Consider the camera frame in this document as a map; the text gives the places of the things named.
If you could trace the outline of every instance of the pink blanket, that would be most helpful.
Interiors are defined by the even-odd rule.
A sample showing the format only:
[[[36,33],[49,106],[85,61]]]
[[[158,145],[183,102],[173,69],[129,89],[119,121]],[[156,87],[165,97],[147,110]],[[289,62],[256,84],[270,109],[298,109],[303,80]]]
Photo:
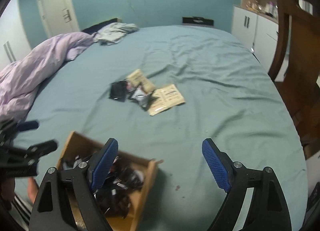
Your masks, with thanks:
[[[39,84],[92,43],[93,37],[83,32],[57,35],[39,44],[24,59],[7,65],[0,72],[0,121],[23,119]]]

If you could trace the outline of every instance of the wooden chair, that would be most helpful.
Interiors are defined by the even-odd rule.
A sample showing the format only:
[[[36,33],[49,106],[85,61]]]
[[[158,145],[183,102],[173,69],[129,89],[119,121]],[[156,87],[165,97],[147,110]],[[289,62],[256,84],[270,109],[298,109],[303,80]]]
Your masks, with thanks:
[[[320,17],[299,6],[299,0],[277,0],[279,35],[268,75],[274,82],[287,49],[291,27],[289,64],[283,82],[274,82],[294,121],[300,138],[320,136]]]

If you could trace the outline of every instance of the bed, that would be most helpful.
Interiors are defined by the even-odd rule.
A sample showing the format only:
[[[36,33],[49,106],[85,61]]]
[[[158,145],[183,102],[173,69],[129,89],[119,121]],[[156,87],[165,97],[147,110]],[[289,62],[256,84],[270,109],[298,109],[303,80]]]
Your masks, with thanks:
[[[137,104],[109,99],[110,83],[135,69],[157,86],[174,83],[186,103],[153,117]],[[307,204],[306,163],[299,137],[276,88],[254,56],[231,34],[206,27],[143,28],[112,46],[93,44],[41,86],[28,114],[39,129],[20,133],[15,145],[56,139],[41,159],[41,182],[55,166],[71,131],[119,149],[163,160],[139,230],[207,230],[225,192],[215,183],[201,143],[212,138],[233,161],[271,166],[298,230]],[[16,191],[27,197],[26,180]],[[242,228],[252,195],[247,191],[235,230]]]

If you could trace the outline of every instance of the cardboard box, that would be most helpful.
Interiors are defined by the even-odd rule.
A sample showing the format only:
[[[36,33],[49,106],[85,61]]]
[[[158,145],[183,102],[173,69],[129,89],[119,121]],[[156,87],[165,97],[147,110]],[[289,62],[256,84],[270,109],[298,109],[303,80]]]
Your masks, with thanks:
[[[74,160],[77,155],[80,157],[86,157],[100,150],[103,145],[104,144],[86,138],[77,132],[71,132],[60,154],[57,169],[62,170],[62,158]],[[155,160],[147,160],[122,151],[118,152],[118,156],[128,160],[130,166],[134,170],[141,170],[144,173],[145,178],[141,190],[134,190],[129,193],[131,207],[128,216],[125,219],[122,217],[107,218],[107,221],[114,231],[135,231],[137,230],[140,222],[141,213],[146,203],[149,190],[155,181],[158,166]],[[74,195],[72,197],[72,194],[69,193],[69,200],[72,212],[77,222],[77,219],[82,219],[82,217],[79,209],[76,207]]]

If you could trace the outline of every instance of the yellow packet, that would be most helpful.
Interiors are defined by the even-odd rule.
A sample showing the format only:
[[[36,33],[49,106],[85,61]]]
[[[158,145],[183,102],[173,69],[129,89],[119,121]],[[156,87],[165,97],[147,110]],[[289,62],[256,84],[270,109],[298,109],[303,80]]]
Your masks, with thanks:
[[[140,69],[135,70],[132,72],[127,79],[134,85],[138,86],[138,84],[142,84],[143,90],[146,93],[150,93],[156,89],[155,85],[150,82],[141,72]]]
[[[185,103],[182,94],[178,91],[174,84],[170,84],[153,92],[152,97],[157,98],[153,101],[148,113],[154,116],[162,111],[165,111],[172,106]]]

